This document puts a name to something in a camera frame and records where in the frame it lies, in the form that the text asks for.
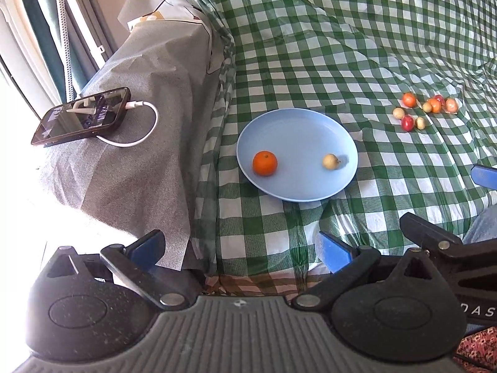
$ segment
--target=dark green curtain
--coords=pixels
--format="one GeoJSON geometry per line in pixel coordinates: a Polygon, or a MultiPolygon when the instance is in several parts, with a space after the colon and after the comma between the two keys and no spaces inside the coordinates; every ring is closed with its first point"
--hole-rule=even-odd
{"type": "Polygon", "coordinates": [[[53,78],[61,102],[66,102],[66,85],[64,81],[64,66],[50,33],[50,27],[43,16],[38,0],[22,0],[29,22],[33,27],[41,54],[45,59],[48,71],[53,78]]]}
{"type": "MultiPolygon", "coordinates": [[[[66,102],[64,66],[57,51],[57,46],[60,45],[60,29],[56,0],[22,0],[22,2],[61,102],[66,102]]],[[[74,19],[68,12],[72,76],[74,86],[78,87],[77,90],[81,90],[95,75],[98,67],[91,58],[88,47],[85,47],[78,27],[74,23],[74,19]]]]}

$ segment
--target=small orange fruit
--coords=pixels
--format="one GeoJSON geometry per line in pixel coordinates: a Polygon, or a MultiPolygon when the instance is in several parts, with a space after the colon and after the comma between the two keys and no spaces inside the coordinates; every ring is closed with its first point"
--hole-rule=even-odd
{"type": "Polygon", "coordinates": [[[263,177],[273,175],[277,167],[278,160],[272,152],[258,152],[252,161],[254,172],[263,177]]]}
{"type": "Polygon", "coordinates": [[[431,105],[431,111],[433,113],[440,113],[442,110],[442,103],[438,99],[430,98],[427,103],[431,105]]]}
{"type": "Polygon", "coordinates": [[[459,110],[459,105],[454,98],[447,98],[445,102],[445,110],[448,113],[457,113],[459,110]]]}
{"type": "Polygon", "coordinates": [[[414,108],[417,105],[416,96],[412,92],[406,92],[402,97],[402,102],[407,108],[414,108]]]}

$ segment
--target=white cable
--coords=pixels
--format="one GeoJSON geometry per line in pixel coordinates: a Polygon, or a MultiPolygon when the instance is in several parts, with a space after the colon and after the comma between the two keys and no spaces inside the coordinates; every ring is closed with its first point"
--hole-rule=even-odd
{"type": "Polygon", "coordinates": [[[157,123],[158,123],[158,110],[157,110],[157,108],[153,104],[151,104],[150,102],[145,102],[145,101],[131,101],[131,102],[128,102],[126,104],[126,110],[128,110],[128,109],[134,109],[137,106],[148,106],[148,107],[152,108],[153,111],[156,114],[156,121],[153,124],[152,129],[150,130],[150,132],[148,132],[145,137],[141,138],[140,140],[138,140],[136,142],[132,142],[132,143],[116,143],[116,142],[111,142],[110,140],[107,140],[105,137],[102,137],[102,136],[96,136],[96,138],[102,140],[104,143],[113,145],[115,147],[133,147],[134,145],[138,145],[140,143],[145,142],[145,140],[150,137],[150,135],[152,134],[152,132],[157,127],[157,123]]]}
{"type": "Polygon", "coordinates": [[[67,31],[66,0],[57,1],[57,15],[59,17],[59,30],[61,34],[61,46],[64,57],[64,78],[66,80],[66,102],[74,100],[73,72],[71,69],[71,51],[69,50],[69,34],[67,31]]]}

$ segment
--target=red patterned cloth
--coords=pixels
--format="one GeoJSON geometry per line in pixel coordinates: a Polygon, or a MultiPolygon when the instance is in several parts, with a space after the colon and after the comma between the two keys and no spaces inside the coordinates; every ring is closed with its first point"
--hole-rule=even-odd
{"type": "MultiPolygon", "coordinates": [[[[469,357],[492,370],[495,369],[497,367],[497,328],[489,328],[464,338],[457,348],[457,353],[469,357]]],[[[489,373],[487,369],[474,366],[457,357],[454,359],[470,373],[489,373]]]]}

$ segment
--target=gingham tablecloth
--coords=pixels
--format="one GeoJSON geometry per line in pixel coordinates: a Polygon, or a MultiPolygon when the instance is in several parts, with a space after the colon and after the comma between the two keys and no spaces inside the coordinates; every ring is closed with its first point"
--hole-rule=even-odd
{"type": "Polygon", "coordinates": [[[496,0],[201,0],[226,44],[205,147],[194,243],[230,293],[303,290],[323,272],[315,238],[400,254],[406,212],[464,235],[497,194],[473,164],[496,165],[496,0]],[[456,115],[404,132],[406,91],[452,96],[456,115]],[[309,108],[355,140],[359,168],[331,199],[282,202],[240,171],[235,146],[255,117],[309,108]]]}

